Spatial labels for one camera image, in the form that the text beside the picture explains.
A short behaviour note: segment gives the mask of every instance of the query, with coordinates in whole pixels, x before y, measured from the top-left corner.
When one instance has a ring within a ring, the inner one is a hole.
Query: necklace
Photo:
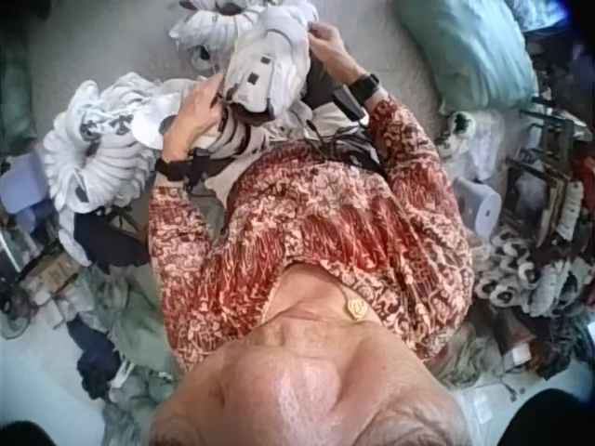
[[[340,292],[343,294],[343,297],[345,297],[345,300],[347,301],[347,312],[350,314],[354,321],[361,321],[368,312],[368,303],[361,297],[349,297],[347,293],[345,293],[341,285],[337,286]],[[350,287],[350,289],[357,294],[353,287]]]

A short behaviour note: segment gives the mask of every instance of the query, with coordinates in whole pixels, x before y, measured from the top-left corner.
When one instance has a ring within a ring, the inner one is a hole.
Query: smartwatch
[[[155,170],[167,178],[168,181],[178,182],[183,181],[190,170],[190,163],[188,161],[174,161],[166,163],[159,158],[155,165]]]
[[[380,89],[380,80],[375,74],[365,74],[354,84],[349,86],[349,90],[361,106],[369,100]]]

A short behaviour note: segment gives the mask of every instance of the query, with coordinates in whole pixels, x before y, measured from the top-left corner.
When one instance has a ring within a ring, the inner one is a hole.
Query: patterned sleeve
[[[465,227],[451,181],[413,113],[385,100],[372,113],[370,131],[412,231],[401,241],[406,252],[399,264],[416,275],[402,289],[410,308],[403,323],[425,360],[441,350],[469,309],[473,270]]]
[[[435,208],[460,220],[438,152],[409,109],[394,98],[380,102],[370,118],[370,133],[385,157],[390,188],[397,198],[417,209]]]
[[[156,186],[149,207],[149,246],[161,286],[161,307],[170,346],[180,358],[197,281],[211,244],[205,221],[185,190]]]

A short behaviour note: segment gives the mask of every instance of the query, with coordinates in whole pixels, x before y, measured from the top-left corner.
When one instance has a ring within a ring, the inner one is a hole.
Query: red patterned blouse
[[[394,99],[378,104],[370,132],[386,180],[289,143],[235,184],[228,233],[216,243],[181,188],[155,188],[152,263],[183,370],[261,324],[295,263],[323,268],[358,292],[422,360],[440,351],[467,313],[473,282],[450,181],[413,114]]]

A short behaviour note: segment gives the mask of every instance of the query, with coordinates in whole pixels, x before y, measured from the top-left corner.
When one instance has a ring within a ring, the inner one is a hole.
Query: neck
[[[323,269],[299,264],[284,272],[265,321],[284,312],[302,319],[355,321],[347,311],[347,303],[359,298],[362,297]],[[380,323],[371,308],[361,321]]]

